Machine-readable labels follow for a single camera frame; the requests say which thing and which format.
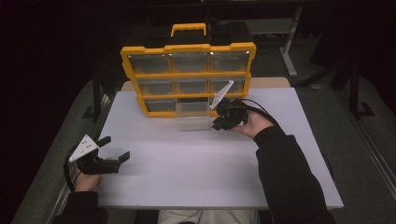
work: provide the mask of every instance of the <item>black sleeve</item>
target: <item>black sleeve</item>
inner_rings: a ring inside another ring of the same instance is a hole
[[[108,214],[98,207],[98,198],[94,191],[70,193],[64,212],[52,224],[105,224]]]
[[[270,127],[253,140],[259,146],[260,180],[275,223],[335,223],[294,136]]]

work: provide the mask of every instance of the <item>hand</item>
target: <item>hand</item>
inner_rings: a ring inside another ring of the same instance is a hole
[[[256,112],[248,110],[247,114],[247,123],[242,126],[235,126],[231,129],[231,131],[244,134],[247,137],[253,139],[254,136],[256,136],[256,134],[261,132],[263,129],[274,126],[271,121]]]
[[[84,175],[78,168],[76,168],[76,174],[79,176],[76,180],[75,192],[94,191],[102,179],[100,175]]]

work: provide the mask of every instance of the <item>organizer handle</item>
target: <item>organizer handle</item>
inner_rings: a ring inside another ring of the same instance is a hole
[[[174,36],[175,31],[186,31],[186,30],[204,30],[204,35],[206,35],[206,24],[205,23],[174,24],[172,26],[171,36]]]

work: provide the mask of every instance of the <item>small parts organizer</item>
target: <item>small parts organizer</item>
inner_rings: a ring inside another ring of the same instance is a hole
[[[209,31],[204,23],[189,23],[134,31],[120,54],[147,117],[215,117],[209,105],[229,80],[226,97],[248,95],[256,46],[244,22]]]

